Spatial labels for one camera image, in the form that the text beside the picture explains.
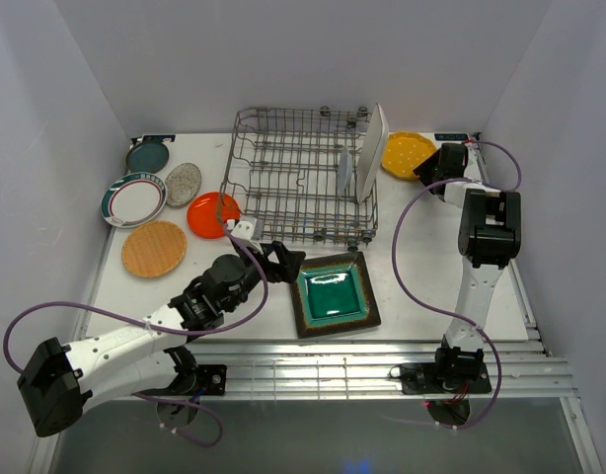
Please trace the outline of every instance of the white tabletop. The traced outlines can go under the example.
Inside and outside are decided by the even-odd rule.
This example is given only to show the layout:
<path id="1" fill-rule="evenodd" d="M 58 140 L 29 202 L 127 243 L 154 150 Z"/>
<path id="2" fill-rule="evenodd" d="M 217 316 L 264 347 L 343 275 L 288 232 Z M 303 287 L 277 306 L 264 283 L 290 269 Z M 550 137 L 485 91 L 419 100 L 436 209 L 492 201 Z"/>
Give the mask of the white tabletop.
<path id="1" fill-rule="evenodd" d="M 425 136 L 434 141 L 432 134 Z M 168 143 L 170 160 L 157 175 L 165 179 L 178 165 L 196 164 L 202 172 L 200 194 L 218 191 L 231 144 L 229 133 L 179 134 Z M 373 290 L 382 319 L 381 326 L 363 331 L 318 338 L 352 341 L 439 341 L 450 320 L 412 303 L 401 291 L 391 267 L 391 240 L 400 212 L 422 188 L 378 173 L 379 229 L 368 247 L 360 246 L 372 280 Z M 121 262 L 121 248 L 131 232 L 117 229 L 100 278 L 95 305 L 134 318 L 143 318 L 180 294 L 188 282 L 201 275 L 216 257 L 233 253 L 225 238 L 204 240 L 191 232 L 186 220 L 187 208 L 168 206 L 158 220 L 180 225 L 188 238 L 185 259 L 165 276 L 143 279 L 130 274 Z M 409 213 L 400 234 L 398 262 L 406 285 L 424 301 L 454 309 L 461 284 L 461 256 L 457 250 L 457 234 L 461 210 L 426 196 Z M 321 244 L 285 245 L 292 250 L 305 250 L 309 258 L 345 252 L 343 246 Z M 249 301 L 235 313 L 227 313 L 224 324 L 237 321 L 252 311 L 262 298 L 261 286 Z M 96 336 L 121 323 L 92 315 L 87 336 Z M 494 291 L 486 331 L 495 341 L 525 341 L 527 333 L 509 272 L 504 272 Z M 213 340 L 297 340 L 294 313 L 286 284 L 272 284 L 265 309 L 241 327 L 207 336 Z"/>

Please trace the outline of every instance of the wall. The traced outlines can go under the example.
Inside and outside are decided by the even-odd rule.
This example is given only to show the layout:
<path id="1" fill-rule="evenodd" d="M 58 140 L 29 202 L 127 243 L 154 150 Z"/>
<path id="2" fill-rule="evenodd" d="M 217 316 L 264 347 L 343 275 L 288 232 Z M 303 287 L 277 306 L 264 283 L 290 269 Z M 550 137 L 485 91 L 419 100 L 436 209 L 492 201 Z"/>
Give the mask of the wall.
<path id="1" fill-rule="evenodd" d="M 270 105 L 383 105 L 392 128 L 478 130 L 550 0 L 55 0 L 119 121 L 226 131 Z"/>
<path id="2" fill-rule="evenodd" d="M 32 304 L 85 298 L 106 225 L 104 188 L 127 146 L 50 0 L 0 0 L 0 473 L 25 472 L 36 440 L 2 356 L 8 322 Z M 56 335 L 72 311 L 44 311 L 14 332 L 15 360 Z"/>
<path id="3" fill-rule="evenodd" d="M 606 2 L 554 2 L 486 128 L 524 172 L 518 258 L 606 471 Z M 491 177 L 510 166 L 488 154 Z"/>

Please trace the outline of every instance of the green square plate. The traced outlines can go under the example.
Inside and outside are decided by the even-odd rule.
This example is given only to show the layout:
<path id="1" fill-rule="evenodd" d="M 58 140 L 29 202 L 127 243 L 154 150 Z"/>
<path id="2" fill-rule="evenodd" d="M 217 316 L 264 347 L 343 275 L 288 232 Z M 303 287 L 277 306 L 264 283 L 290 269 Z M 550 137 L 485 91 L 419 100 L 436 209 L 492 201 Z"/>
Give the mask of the green square plate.
<path id="1" fill-rule="evenodd" d="M 304 261 L 290 291 L 300 339 L 381 323 L 362 252 Z"/>

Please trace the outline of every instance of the white plate with green rim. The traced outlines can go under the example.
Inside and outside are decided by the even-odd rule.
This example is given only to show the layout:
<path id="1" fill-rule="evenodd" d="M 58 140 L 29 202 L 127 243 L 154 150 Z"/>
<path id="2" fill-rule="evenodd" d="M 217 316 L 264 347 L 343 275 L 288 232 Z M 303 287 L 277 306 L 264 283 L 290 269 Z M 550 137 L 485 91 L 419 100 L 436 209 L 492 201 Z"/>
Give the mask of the white plate with green rim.
<path id="1" fill-rule="evenodd" d="M 116 181 L 102 199 L 102 216 L 114 227 L 144 224 L 163 210 L 167 188 L 151 173 L 132 173 Z"/>

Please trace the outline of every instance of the wire rack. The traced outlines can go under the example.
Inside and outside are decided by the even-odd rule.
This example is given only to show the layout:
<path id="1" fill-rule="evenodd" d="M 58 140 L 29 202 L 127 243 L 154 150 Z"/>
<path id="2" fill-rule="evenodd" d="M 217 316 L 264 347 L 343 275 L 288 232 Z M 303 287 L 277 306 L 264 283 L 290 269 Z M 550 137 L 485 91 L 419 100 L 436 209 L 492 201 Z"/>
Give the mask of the wire rack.
<path id="1" fill-rule="evenodd" d="M 377 187 L 358 203 L 355 169 L 370 118 L 365 109 L 240 111 L 220 192 L 264 222 L 265 239 L 368 244 L 378 228 Z M 354 166 L 339 195 L 344 147 Z"/>

